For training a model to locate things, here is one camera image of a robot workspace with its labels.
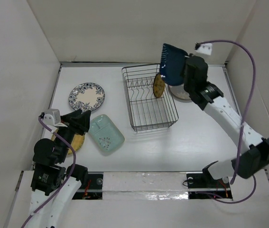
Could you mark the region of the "dark blue leaf dish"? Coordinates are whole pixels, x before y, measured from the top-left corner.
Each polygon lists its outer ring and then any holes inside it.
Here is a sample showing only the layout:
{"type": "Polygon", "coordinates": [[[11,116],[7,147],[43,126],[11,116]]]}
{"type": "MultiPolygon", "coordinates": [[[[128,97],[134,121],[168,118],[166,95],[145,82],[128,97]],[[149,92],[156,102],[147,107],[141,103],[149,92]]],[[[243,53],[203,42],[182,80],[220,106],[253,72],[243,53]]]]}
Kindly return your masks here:
{"type": "Polygon", "coordinates": [[[159,73],[162,80],[170,86],[179,86],[184,82],[183,67],[188,53],[183,49],[164,43],[162,46],[159,73]]]}

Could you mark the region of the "grey reindeer plate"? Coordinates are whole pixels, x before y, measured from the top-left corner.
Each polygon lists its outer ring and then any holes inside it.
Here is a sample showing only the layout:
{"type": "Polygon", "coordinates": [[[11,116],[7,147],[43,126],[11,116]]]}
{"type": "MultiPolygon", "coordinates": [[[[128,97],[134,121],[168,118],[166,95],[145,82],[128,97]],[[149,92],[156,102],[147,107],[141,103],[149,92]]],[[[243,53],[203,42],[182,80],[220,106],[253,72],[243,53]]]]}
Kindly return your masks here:
{"type": "Polygon", "coordinates": [[[191,102],[191,98],[189,96],[189,93],[187,93],[185,90],[184,90],[184,85],[181,84],[181,85],[177,85],[177,86],[169,86],[169,90],[171,92],[171,94],[179,99],[179,100],[182,100],[184,102],[191,102]]]}

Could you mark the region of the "yellow patterned round plate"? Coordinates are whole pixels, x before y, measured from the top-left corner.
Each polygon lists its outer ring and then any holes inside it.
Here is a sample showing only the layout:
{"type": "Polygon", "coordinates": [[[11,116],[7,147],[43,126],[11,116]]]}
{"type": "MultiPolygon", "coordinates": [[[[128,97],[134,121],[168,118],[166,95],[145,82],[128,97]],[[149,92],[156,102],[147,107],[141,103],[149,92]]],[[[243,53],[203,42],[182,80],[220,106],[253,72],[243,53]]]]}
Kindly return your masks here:
{"type": "Polygon", "coordinates": [[[155,98],[160,98],[165,90],[165,82],[161,78],[161,74],[157,73],[153,81],[153,94],[155,98]]]}

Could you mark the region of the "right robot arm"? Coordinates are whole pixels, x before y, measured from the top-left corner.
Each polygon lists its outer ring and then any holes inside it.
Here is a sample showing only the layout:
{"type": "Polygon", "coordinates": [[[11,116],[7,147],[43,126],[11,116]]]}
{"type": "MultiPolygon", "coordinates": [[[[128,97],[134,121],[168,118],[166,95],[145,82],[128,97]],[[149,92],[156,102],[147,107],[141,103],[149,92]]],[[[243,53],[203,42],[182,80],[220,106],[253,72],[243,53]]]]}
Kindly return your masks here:
{"type": "Polygon", "coordinates": [[[225,161],[215,161],[203,168],[202,183],[212,187],[219,179],[234,174],[243,179],[269,165],[269,138],[241,123],[241,116],[230,106],[223,92],[208,82],[208,65],[201,57],[185,60],[184,90],[202,111],[211,116],[239,149],[237,156],[225,161]]]}

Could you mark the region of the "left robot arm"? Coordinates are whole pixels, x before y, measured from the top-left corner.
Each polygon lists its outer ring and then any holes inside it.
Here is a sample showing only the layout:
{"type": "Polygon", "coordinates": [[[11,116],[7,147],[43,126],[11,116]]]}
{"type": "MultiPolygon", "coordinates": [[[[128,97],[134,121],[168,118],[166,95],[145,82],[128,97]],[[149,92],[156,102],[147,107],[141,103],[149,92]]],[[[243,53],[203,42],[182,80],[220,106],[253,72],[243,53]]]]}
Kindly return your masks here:
{"type": "Polygon", "coordinates": [[[54,139],[42,138],[34,146],[31,200],[24,228],[57,228],[74,194],[88,184],[88,169],[76,164],[76,137],[90,128],[91,111],[61,115],[58,109],[41,113],[38,122],[54,139]]]}

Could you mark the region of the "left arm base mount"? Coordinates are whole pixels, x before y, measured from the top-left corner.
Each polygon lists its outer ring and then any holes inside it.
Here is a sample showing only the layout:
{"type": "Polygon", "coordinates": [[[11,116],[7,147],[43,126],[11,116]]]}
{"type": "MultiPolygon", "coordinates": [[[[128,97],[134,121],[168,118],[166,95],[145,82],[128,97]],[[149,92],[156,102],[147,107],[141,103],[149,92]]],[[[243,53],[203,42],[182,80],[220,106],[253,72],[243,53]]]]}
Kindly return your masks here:
{"type": "Polygon", "coordinates": [[[73,200],[102,200],[103,172],[90,172],[88,181],[73,196],[73,200]]]}

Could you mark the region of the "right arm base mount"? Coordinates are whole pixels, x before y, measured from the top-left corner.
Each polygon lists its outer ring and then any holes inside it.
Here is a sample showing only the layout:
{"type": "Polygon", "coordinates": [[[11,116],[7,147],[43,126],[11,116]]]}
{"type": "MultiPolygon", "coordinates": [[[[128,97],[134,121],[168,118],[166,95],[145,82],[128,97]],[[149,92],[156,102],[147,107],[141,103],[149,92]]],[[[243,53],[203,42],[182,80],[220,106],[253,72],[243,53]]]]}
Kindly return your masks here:
{"type": "Polygon", "coordinates": [[[232,199],[232,191],[229,178],[224,177],[218,180],[206,180],[201,172],[190,172],[186,174],[182,182],[188,189],[189,199],[232,199]]]}

